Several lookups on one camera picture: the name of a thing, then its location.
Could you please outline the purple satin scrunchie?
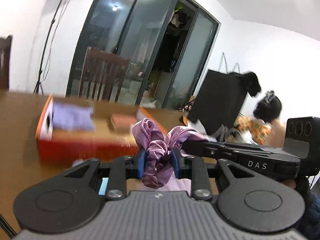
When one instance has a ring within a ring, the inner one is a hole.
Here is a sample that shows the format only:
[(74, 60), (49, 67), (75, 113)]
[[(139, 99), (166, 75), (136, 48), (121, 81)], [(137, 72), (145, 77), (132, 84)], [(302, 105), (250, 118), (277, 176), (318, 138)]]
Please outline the purple satin scrunchie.
[(164, 135), (152, 119), (137, 122), (132, 133), (138, 147), (146, 150), (146, 162), (142, 184), (146, 190), (186, 191), (191, 190), (191, 180), (177, 179), (170, 163), (173, 148), (182, 147), (187, 140), (205, 141), (207, 138), (192, 128), (176, 126)]

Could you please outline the lavender fabric pouch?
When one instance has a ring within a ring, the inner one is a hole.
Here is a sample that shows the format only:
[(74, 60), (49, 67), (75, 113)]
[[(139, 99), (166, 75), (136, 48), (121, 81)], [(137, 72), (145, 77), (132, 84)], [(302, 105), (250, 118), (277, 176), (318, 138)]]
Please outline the lavender fabric pouch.
[(65, 131), (93, 131), (93, 112), (92, 107), (54, 102), (53, 128)]

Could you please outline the red cardboard box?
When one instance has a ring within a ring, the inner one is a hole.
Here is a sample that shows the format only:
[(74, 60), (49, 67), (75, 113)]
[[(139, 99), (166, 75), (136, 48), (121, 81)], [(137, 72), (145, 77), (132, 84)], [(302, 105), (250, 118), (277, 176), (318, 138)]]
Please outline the red cardboard box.
[[(57, 103), (82, 108), (91, 107), (93, 130), (68, 131), (57, 128), (53, 124), (54, 106)], [(40, 161), (67, 165), (77, 159), (110, 160), (125, 155), (134, 156), (138, 146), (132, 132), (114, 129), (111, 120), (113, 116), (132, 116), (137, 121), (144, 118), (155, 119), (150, 109), (141, 107), (48, 96), (35, 133)]]

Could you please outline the small pink box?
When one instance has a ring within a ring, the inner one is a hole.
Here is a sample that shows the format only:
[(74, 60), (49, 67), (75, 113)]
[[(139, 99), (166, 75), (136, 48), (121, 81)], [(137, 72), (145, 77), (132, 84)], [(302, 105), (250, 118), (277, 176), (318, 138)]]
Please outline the small pink box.
[(137, 119), (134, 115), (112, 114), (110, 122), (116, 132), (129, 133)]

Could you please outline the person with dark hair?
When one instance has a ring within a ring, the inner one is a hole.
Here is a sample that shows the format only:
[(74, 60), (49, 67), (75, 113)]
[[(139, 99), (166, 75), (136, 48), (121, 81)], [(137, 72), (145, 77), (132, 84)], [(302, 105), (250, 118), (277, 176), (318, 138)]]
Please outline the person with dark hair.
[(239, 115), (234, 127), (248, 135), (249, 143), (280, 148), (284, 146), (286, 126), (279, 120), (282, 103), (274, 91), (268, 91), (256, 104), (251, 117)]

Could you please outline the black paper bag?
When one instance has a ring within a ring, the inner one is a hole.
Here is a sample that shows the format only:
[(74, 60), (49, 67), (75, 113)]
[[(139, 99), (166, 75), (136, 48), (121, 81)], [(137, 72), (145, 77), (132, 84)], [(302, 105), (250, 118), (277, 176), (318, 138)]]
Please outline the black paper bag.
[(247, 95), (245, 76), (238, 73), (207, 72), (188, 114), (188, 120), (200, 121), (208, 135), (221, 126), (231, 128)]

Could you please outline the dark wooden chair centre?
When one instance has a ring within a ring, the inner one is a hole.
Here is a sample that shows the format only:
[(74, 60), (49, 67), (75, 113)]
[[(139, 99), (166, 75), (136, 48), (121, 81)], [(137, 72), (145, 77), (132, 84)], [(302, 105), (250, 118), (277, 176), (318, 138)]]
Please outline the dark wooden chair centre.
[(118, 102), (130, 61), (129, 58), (88, 47), (78, 97), (110, 101), (114, 86), (117, 85), (114, 102)]

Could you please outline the dark wooden chair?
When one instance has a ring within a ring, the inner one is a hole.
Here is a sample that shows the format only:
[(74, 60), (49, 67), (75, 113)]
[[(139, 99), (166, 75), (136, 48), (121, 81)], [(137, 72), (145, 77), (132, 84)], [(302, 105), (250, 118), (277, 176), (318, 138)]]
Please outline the dark wooden chair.
[(12, 44), (12, 35), (9, 35), (7, 38), (1, 37), (1, 71), (0, 71), (0, 80), (1, 80), (1, 89), (9, 89), (9, 66), (10, 66), (10, 52)]
[(78, 97), (110, 101), (114, 86), (117, 85), (114, 102), (118, 102), (130, 61), (129, 58), (88, 47)]

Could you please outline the sliding glass door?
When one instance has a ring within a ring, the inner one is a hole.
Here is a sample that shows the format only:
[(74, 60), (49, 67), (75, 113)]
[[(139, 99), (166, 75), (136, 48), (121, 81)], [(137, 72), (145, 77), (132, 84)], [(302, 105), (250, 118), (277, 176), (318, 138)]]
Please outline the sliding glass door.
[(193, 0), (94, 0), (66, 94), (78, 96), (92, 47), (131, 59), (118, 103), (178, 109), (195, 92), (218, 27)]

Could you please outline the dark wooden chair left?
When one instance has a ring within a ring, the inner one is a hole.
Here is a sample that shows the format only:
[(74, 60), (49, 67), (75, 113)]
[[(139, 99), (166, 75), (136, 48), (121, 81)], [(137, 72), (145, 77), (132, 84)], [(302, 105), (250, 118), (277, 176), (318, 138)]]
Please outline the dark wooden chair left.
[(10, 52), (12, 44), (12, 35), (9, 35), (7, 38), (1, 37), (1, 71), (0, 71), (0, 80), (1, 80), (1, 89), (9, 89), (9, 66), (10, 66)]

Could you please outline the studio light on stand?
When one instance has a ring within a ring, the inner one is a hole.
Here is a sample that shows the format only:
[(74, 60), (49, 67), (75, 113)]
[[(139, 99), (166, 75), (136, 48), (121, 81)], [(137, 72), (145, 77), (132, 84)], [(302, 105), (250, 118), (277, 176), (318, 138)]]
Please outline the studio light on stand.
[(46, 0), (32, 50), (34, 94), (65, 95), (80, 31), (93, 0)]

